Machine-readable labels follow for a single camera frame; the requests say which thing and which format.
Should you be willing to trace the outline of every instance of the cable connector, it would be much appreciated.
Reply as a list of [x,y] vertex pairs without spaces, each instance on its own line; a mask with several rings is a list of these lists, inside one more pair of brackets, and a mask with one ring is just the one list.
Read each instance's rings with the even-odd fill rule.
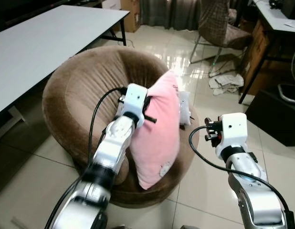
[[122,95],[126,95],[127,87],[121,87],[121,88],[119,88],[119,92],[120,92]]
[[205,124],[207,126],[208,134],[210,131],[223,131],[222,121],[212,121],[210,118],[205,118]]

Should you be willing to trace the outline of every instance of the black cable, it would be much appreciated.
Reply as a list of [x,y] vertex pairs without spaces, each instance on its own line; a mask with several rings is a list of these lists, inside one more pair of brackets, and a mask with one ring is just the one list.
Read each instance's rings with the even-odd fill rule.
[[216,70],[214,73],[218,73],[218,74],[221,74],[221,72],[219,72],[226,64],[228,64],[228,62],[232,61],[233,59],[236,59],[238,58],[239,56],[242,56],[244,54],[244,52],[242,52],[241,54],[237,55],[237,56],[234,56],[232,58],[230,58],[229,60],[227,60],[218,70]]
[[111,90],[109,90],[108,92],[106,92],[101,99],[99,100],[98,104],[95,106],[95,110],[94,113],[92,115],[92,119],[91,119],[91,124],[90,124],[90,129],[89,129],[89,137],[88,137],[88,164],[90,164],[91,162],[91,151],[92,151],[92,131],[94,128],[94,123],[95,123],[95,116],[96,116],[96,112],[98,111],[102,101],[106,98],[106,96],[108,96],[110,93],[114,92],[114,91],[119,91],[121,90],[121,88],[113,88]]
[[134,46],[134,42],[133,42],[132,40],[130,40],[130,39],[126,39],[126,41],[129,41],[129,42],[131,42],[131,43],[132,43],[132,46],[133,46],[133,48],[135,48],[135,46]]
[[[95,107],[95,110],[93,112],[93,116],[92,116],[92,119],[91,119],[91,124],[90,124],[90,129],[89,129],[89,138],[88,138],[88,159],[87,159],[87,167],[86,169],[88,168],[88,166],[91,164],[91,149],[92,149],[92,132],[93,132],[93,127],[94,127],[94,122],[95,122],[95,116],[96,116],[96,112],[97,110],[99,109],[102,101],[106,98],[106,96],[108,96],[110,93],[114,92],[114,91],[120,91],[121,88],[114,88],[114,89],[111,89],[109,90],[108,92],[106,92],[102,97],[101,99],[99,100],[99,102],[97,103],[96,107]],[[105,135],[105,130],[106,128],[102,131],[102,134],[101,134],[101,137],[99,139],[99,142],[98,142],[98,145],[96,148],[99,147],[104,135]],[[78,179],[76,179],[68,188],[67,190],[63,193],[63,195],[60,197],[60,199],[58,200],[58,202],[56,203],[54,209],[52,210],[49,218],[48,218],[48,221],[46,223],[46,226],[45,226],[45,229],[49,229],[51,224],[52,224],[52,221],[56,215],[56,212],[58,210],[58,208],[60,207],[60,205],[62,204],[63,200],[67,197],[67,195],[71,192],[72,189],[74,189],[74,187],[76,187],[76,185],[79,183],[79,181],[83,178],[83,175],[80,175],[78,177]]]
[[259,181],[259,182],[261,182],[262,184],[266,185],[267,187],[269,187],[269,188],[270,188],[270,189],[271,189],[271,190],[272,190],[272,191],[278,196],[278,198],[280,199],[280,201],[281,201],[281,203],[282,203],[282,205],[283,205],[285,211],[289,211],[289,207],[288,207],[288,205],[287,205],[285,199],[283,198],[283,196],[279,193],[279,191],[278,191],[276,188],[274,188],[272,185],[270,185],[270,184],[269,184],[268,182],[266,182],[265,180],[262,180],[262,179],[259,178],[259,177],[255,177],[255,176],[253,176],[253,175],[250,175],[250,174],[248,174],[248,173],[244,173],[244,172],[241,172],[241,171],[238,171],[238,170],[234,170],[234,169],[229,169],[229,168],[224,168],[224,167],[218,166],[218,165],[212,163],[211,161],[207,160],[206,158],[204,158],[204,156],[201,155],[201,154],[196,150],[196,148],[194,147],[194,145],[193,145],[193,143],[192,143],[192,137],[193,137],[193,135],[194,135],[196,132],[198,132],[199,130],[201,130],[201,129],[206,129],[206,128],[207,128],[206,126],[200,126],[200,127],[196,128],[196,129],[194,129],[194,130],[191,132],[190,136],[189,136],[189,144],[190,144],[191,148],[193,149],[193,151],[195,152],[195,154],[198,155],[198,156],[199,156],[204,162],[206,162],[207,164],[209,164],[210,166],[212,166],[212,167],[214,167],[214,168],[217,168],[217,169],[222,170],[222,171],[226,171],[226,172],[228,172],[228,173],[235,173],[235,174],[243,175],[243,176],[249,177],[249,178],[251,178],[251,179],[254,179],[254,180]]

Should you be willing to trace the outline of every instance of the cardboard box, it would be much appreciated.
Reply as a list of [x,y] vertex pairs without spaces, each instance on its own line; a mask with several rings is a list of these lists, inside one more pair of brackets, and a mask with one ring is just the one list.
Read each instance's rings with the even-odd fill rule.
[[124,19],[125,31],[135,32],[140,27],[139,0],[121,0],[121,8],[130,12]]

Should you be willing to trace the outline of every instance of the cloth on floor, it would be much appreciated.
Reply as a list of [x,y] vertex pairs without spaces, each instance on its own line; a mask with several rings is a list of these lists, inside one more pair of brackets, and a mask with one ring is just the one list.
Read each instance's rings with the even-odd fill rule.
[[239,87],[244,86],[244,79],[240,74],[223,74],[209,79],[209,87],[213,89],[213,95],[224,92],[234,93]]

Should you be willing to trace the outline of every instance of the fan base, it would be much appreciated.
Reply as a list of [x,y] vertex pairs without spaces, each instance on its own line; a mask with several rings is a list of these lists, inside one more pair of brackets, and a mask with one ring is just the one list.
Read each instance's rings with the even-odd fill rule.
[[279,84],[278,90],[283,100],[295,104],[295,85]]

